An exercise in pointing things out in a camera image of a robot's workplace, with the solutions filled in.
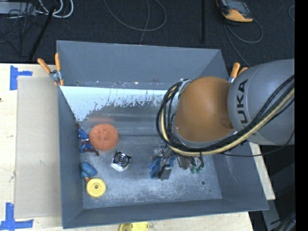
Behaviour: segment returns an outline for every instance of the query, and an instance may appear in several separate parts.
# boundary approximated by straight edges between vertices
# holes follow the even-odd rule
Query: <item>cable on floor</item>
[[[155,28],[150,28],[150,29],[147,28],[147,25],[148,25],[148,22],[149,22],[149,17],[150,17],[150,5],[149,5],[149,3],[148,3],[148,0],[146,0],[146,1],[147,1],[148,16],[147,16],[147,22],[146,22],[146,25],[145,25],[144,28],[136,28],[136,27],[130,26],[130,25],[128,25],[128,24],[122,22],[122,21],[121,21],[119,18],[117,18],[117,17],[115,16],[115,14],[111,11],[111,9],[109,8],[109,6],[108,6],[106,0],[103,0],[103,1],[104,1],[104,3],[105,3],[105,5],[106,5],[106,7],[107,7],[107,10],[109,11],[109,13],[110,13],[119,23],[121,23],[122,25],[126,26],[127,28],[130,28],[130,29],[133,29],[133,30],[137,30],[137,31],[143,32],[142,38],[143,38],[144,32],[156,31],[156,30],[160,29],[162,26],[164,26],[164,24],[165,24],[166,21],[167,21],[167,13],[166,13],[166,10],[165,10],[164,6],[163,6],[158,0],[153,0],[153,1],[155,1],[155,2],[163,9],[164,14],[165,14],[165,18],[164,18],[164,21],[162,22],[161,25],[159,25],[158,27],[155,27]]]

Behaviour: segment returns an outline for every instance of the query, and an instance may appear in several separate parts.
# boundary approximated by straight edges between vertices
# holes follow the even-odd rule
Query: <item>electrical cable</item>
[[[36,11],[37,13],[42,13],[42,14],[45,14],[45,15],[48,15],[49,14],[49,10],[44,6],[42,0],[38,0],[40,5],[42,6],[42,8],[45,10],[45,12],[41,12],[41,11]],[[60,0],[60,3],[61,3],[61,6],[58,10],[56,10],[55,12],[53,12],[52,16],[53,17],[56,17],[56,18],[68,18],[72,15],[73,11],[74,11],[74,2],[73,0],[69,0],[70,1],[70,4],[71,4],[71,9],[70,9],[70,12],[68,14],[64,14],[64,15],[57,15],[63,8],[63,1]]]
[[[261,108],[261,110],[259,111],[259,113],[256,115],[256,117],[251,121],[251,123],[250,123],[248,126],[246,126],[243,130],[239,131],[237,134],[232,135],[232,136],[229,136],[228,138],[222,140],[221,142],[216,143],[215,145],[216,145],[216,146],[220,146],[221,144],[224,145],[224,144],[227,144],[227,143],[232,142],[234,139],[237,138],[237,136],[245,134],[252,126],[254,126],[256,123],[258,123],[258,122],[261,120],[261,116],[263,115],[263,113],[264,113],[264,111],[267,109],[267,107],[269,106],[270,102],[274,99],[274,97],[275,97],[275,96],[276,96],[287,84],[289,84],[291,81],[293,81],[294,78],[295,78],[294,75],[292,75],[291,77],[289,77],[286,81],[284,81],[284,82],[283,82],[283,83],[271,94],[271,96],[268,98],[268,100],[266,101],[266,103],[263,105],[263,107]],[[171,87],[171,88],[168,90],[168,92],[166,93],[166,96],[170,95],[170,96],[167,98],[167,100],[168,100],[172,95],[175,95],[175,92],[178,91],[179,86],[181,85],[181,82],[178,82],[178,83],[176,83],[175,85],[177,85],[177,88],[176,88],[176,89],[174,89],[174,88]],[[294,87],[294,83],[292,84],[292,86],[290,86],[290,87],[284,92],[284,94],[276,101],[276,103],[275,103],[274,105],[278,104],[279,101],[281,101],[281,99],[286,95],[286,93],[287,93],[288,91],[291,90],[292,87]],[[164,108],[166,109],[166,106],[167,106],[166,103],[167,103],[167,101],[166,101],[166,98],[164,97],[161,108],[164,107]],[[156,127],[158,128],[157,130],[159,130],[158,116],[157,116],[157,118],[156,118]],[[173,143],[170,143],[170,145],[172,145],[172,146],[174,146],[174,147],[181,147],[181,146],[182,146],[182,144],[179,144],[179,143],[174,142],[174,140],[173,140],[174,136],[172,136],[171,131],[169,131],[169,132],[167,131],[167,135],[168,135],[168,138],[169,138],[171,141],[173,141]],[[211,149],[212,149],[212,146],[208,146],[207,148],[200,148],[200,150],[211,150]]]
[[[280,151],[280,150],[284,149],[286,146],[288,146],[289,142],[291,141],[291,139],[292,139],[292,137],[294,135],[294,132],[295,132],[295,130],[293,130],[290,138],[288,139],[288,141],[283,146],[280,146],[279,148],[277,148],[275,150],[272,150],[272,151],[269,151],[269,152],[265,152],[265,153],[261,153],[261,154],[256,154],[256,155],[237,155],[237,154],[226,154],[226,153],[222,153],[222,154],[225,155],[225,156],[237,156],[237,157],[255,157],[255,156],[268,155],[268,154]]]
[[[168,132],[166,132],[166,125],[165,125],[165,116],[162,115],[162,113],[165,113],[166,108],[166,100],[170,99],[172,95],[175,95],[175,92],[180,87],[180,83],[175,83],[165,94],[163,98],[162,105],[160,107],[160,110],[156,117],[156,128],[158,131],[158,134],[161,136],[161,138],[168,144],[168,146],[175,152],[183,155],[188,156],[198,156],[201,155],[207,155],[207,154],[217,154],[222,153],[226,150],[232,149],[236,145],[242,143],[245,141],[250,135],[255,133],[257,130],[259,130],[263,125],[265,125],[267,122],[269,122],[272,117],[275,116],[275,114],[294,96],[294,83],[281,95],[281,97],[275,102],[274,105],[272,105],[271,108],[265,112],[265,109],[268,107],[269,103],[272,101],[272,99],[278,94],[278,92],[290,81],[294,79],[294,75],[288,78],[283,84],[281,84],[276,91],[271,95],[271,97],[268,99],[268,101],[265,103],[265,105],[260,110],[259,114],[255,117],[255,119],[243,130],[239,131],[237,134],[230,136],[229,141],[228,139],[222,140],[215,145],[210,145],[206,148],[199,148],[200,151],[196,151],[195,148],[192,148],[194,151],[187,151],[186,146],[183,146],[183,144],[175,144]]]
[[[290,18],[295,22],[295,18],[291,16],[291,10],[292,10],[293,8],[295,8],[295,5],[292,5],[292,6],[289,8],[288,14],[289,14]]]
[[[244,57],[242,57],[242,55],[238,52],[238,50],[236,49],[235,45],[233,44],[233,42],[231,41],[228,33],[227,33],[227,29],[237,38],[239,39],[240,41],[242,42],[245,42],[245,43],[251,43],[251,44],[254,44],[254,43],[258,43],[260,42],[262,39],[263,39],[263,29],[262,29],[262,26],[261,24],[254,18],[254,21],[257,23],[257,25],[259,26],[260,28],[260,31],[261,31],[261,36],[259,39],[255,40],[255,41],[248,41],[248,40],[245,40],[243,38],[240,38],[239,36],[237,36],[232,30],[231,28],[229,27],[228,24],[224,24],[224,29],[225,29],[225,33],[226,33],[226,36],[230,42],[230,44],[232,45],[233,49],[236,51],[236,53],[239,55],[239,57],[242,59],[242,61],[247,65],[247,67],[251,67],[250,64],[246,61],[246,59]]]
[[[111,11],[111,9],[109,8],[109,6],[108,6],[106,0],[103,0],[103,1],[104,1],[104,3],[105,3],[105,5],[106,5],[106,7],[107,7],[107,10],[109,11],[109,13],[110,13],[119,23],[121,23],[122,25],[126,26],[127,28],[130,28],[130,29],[133,29],[133,30],[137,30],[137,31],[141,31],[141,32],[156,31],[156,30],[160,29],[162,26],[164,26],[164,24],[165,24],[166,21],[167,21],[167,13],[166,13],[166,10],[165,10],[164,6],[163,6],[158,0],[153,0],[153,1],[155,1],[155,2],[163,9],[164,14],[165,14],[165,18],[164,18],[164,21],[162,22],[161,25],[159,25],[158,27],[155,27],[155,28],[150,28],[150,29],[146,28],[146,27],[147,27],[147,24],[148,24],[148,20],[147,20],[147,23],[146,23],[146,27],[145,27],[144,29],[136,28],[136,27],[133,27],[133,26],[129,26],[128,24],[122,22],[122,21],[121,21],[119,18],[117,18],[117,17],[115,16],[115,14]],[[150,12],[149,12],[149,4],[148,4],[148,18],[149,18],[149,15],[150,15]]]
[[[255,41],[247,41],[247,40],[245,40],[245,39],[240,38],[239,36],[237,36],[237,35],[231,30],[231,28],[230,28],[228,25],[226,25],[226,26],[227,26],[227,28],[229,29],[229,31],[230,31],[237,39],[239,39],[240,41],[243,41],[243,42],[245,42],[245,43],[255,44],[255,43],[260,42],[260,41],[263,39],[263,30],[262,30],[262,27],[261,27],[260,23],[259,23],[256,19],[254,19],[254,21],[257,23],[257,25],[259,26],[260,31],[261,31],[261,36],[260,36],[260,38],[257,39],[257,40],[255,40]]]
[[[148,17],[146,19],[146,23],[145,23],[145,26],[144,26],[144,30],[146,30],[147,26],[148,26],[148,23],[149,23],[149,20],[150,20],[150,4],[149,4],[149,1],[148,0],[145,0],[146,1],[146,4],[147,4],[147,7],[148,7]],[[145,34],[145,31],[142,32],[142,36],[140,38],[140,41],[139,41],[139,44],[141,44],[142,40],[143,40],[143,37],[144,37],[144,34]]]

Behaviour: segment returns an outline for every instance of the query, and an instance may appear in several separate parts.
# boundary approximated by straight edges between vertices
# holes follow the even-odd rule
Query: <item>blue plastic object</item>
[[[32,71],[18,72],[18,68],[11,65],[10,90],[17,89],[17,77],[18,76],[32,76]]]
[[[86,144],[82,144],[80,147],[80,153],[83,153],[85,149],[90,149],[91,151],[94,150],[93,146],[90,144],[90,142],[86,143]]]
[[[86,140],[86,141],[89,140],[89,137],[84,130],[82,130],[81,128],[78,128],[77,131],[78,131],[78,134],[79,134],[78,136],[81,140]]]
[[[5,221],[1,221],[0,230],[14,231],[15,229],[28,229],[33,226],[33,219],[29,221],[15,221],[14,205],[11,203],[5,204]]]
[[[156,175],[159,173],[159,169],[160,169],[160,160],[162,158],[161,157],[157,157],[150,165],[149,165],[149,169],[151,169],[150,172],[150,177],[153,179],[156,177]]]
[[[89,164],[88,162],[82,162],[80,164],[80,177],[81,178],[85,178],[85,177],[93,177],[97,174],[97,171],[96,169],[91,165]]]

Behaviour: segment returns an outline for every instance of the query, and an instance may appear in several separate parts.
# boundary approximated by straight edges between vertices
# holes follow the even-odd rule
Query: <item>metal object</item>
[[[188,169],[191,164],[191,160],[188,157],[178,156],[178,163],[181,169]]]
[[[128,167],[130,159],[130,156],[120,151],[117,151],[114,158],[112,159],[111,165],[115,169],[123,171]]]
[[[45,70],[45,72],[47,74],[49,74],[50,78],[54,81],[56,86],[58,84],[60,86],[63,86],[64,80],[63,80],[62,75],[61,75],[61,65],[60,65],[60,58],[59,58],[58,53],[56,53],[54,55],[54,59],[55,59],[55,64],[56,64],[56,68],[57,68],[56,70],[51,70],[42,58],[38,58],[38,63]]]

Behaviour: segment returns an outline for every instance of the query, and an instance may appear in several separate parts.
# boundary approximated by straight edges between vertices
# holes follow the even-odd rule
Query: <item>black cable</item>
[[[289,86],[287,88],[287,90],[284,91],[284,93],[277,99],[277,101],[265,112],[265,110],[267,109],[267,107],[269,106],[269,104],[272,102],[272,100],[276,97],[276,95],[287,85],[289,84],[291,81],[293,81],[295,78],[294,75],[292,75],[291,77],[289,77],[286,81],[284,81],[272,94],[271,96],[268,98],[268,100],[266,101],[266,103],[263,105],[263,107],[261,108],[261,110],[259,111],[259,113],[256,115],[256,117],[250,122],[250,124],[248,124],[244,129],[242,129],[241,131],[239,131],[238,133],[229,136],[226,139],[221,140],[220,142],[217,142],[213,145],[204,147],[204,148],[189,148],[185,145],[183,145],[182,143],[177,143],[175,142],[173,139],[175,138],[175,136],[171,133],[171,131],[168,131],[167,133],[170,136],[170,141],[167,141],[163,136],[162,133],[160,131],[159,128],[159,117],[161,114],[162,109],[164,108],[166,110],[167,108],[167,102],[170,99],[169,95],[171,93],[171,90],[173,90],[175,88],[175,90],[173,91],[172,95],[175,95],[176,91],[179,89],[181,82],[177,82],[175,83],[165,94],[163,101],[162,101],[162,105],[159,109],[159,112],[157,114],[156,117],[156,128],[158,131],[158,134],[160,135],[160,137],[170,146],[173,147],[177,147],[180,148],[184,151],[188,151],[188,152],[195,152],[197,150],[199,151],[211,151],[211,150],[215,150],[218,149],[220,147],[223,147],[233,141],[235,141],[236,139],[238,139],[239,137],[243,136],[244,134],[246,134],[248,131],[250,131],[256,124],[258,124],[262,119],[264,119],[264,117],[266,117],[280,102],[281,100],[287,95],[289,94],[289,92],[293,89],[294,87],[294,82],[291,84],[291,86]]]
[[[48,17],[47,17],[47,19],[46,19],[46,21],[45,21],[45,23],[44,23],[44,25],[43,25],[43,28],[42,28],[41,31],[39,32],[39,36],[37,37],[36,41],[35,41],[34,44],[33,44],[32,49],[31,49],[31,51],[30,51],[30,54],[29,54],[29,57],[28,57],[28,60],[29,60],[30,62],[32,61],[32,59],[33,59],[33,57],[34,57],[34,54],[35,54],[35,52],[36,52],[36,50],[37,50],[37,48],[38,48],[38,46],[39,46],[39,43],[40,43],[41,39],[43,38],[43,35],[44,35],[44,33],[45,33],[45,30],[46,30],[46,28],[47,28],[49,22],[51,21],[52,14],[53,14],[53,12],[55,11],[55,9],[56,9],[56,5],[53,4],[53,5],[52,5],[52,8],[51,8],[51,10],[50,10],[50,12],[49,12],[49,14],[48,14]]]
[[[293,130],[291,137],[288,139],[288,141],[283,146],[281,146],[281,147],[279,147],[279,148],[277,148],[275,150],[272,150],[270,152],[256,154],[256,155],[237,155],[237,154],[226,154],[226,153],[221,153],[221,154],[223,154],[225,156],[237,156],[237,157],[255,157],[255,156],[268,155],[268,154],[271,154],[271,153],[274,153],[274,152],[277,152],[277,151],[280,151],[280,150],[284,149],[288,145],[288,143],[291,141],[291,139],[292,139],[292,137],[294,135],[294,131],[295,130]]]

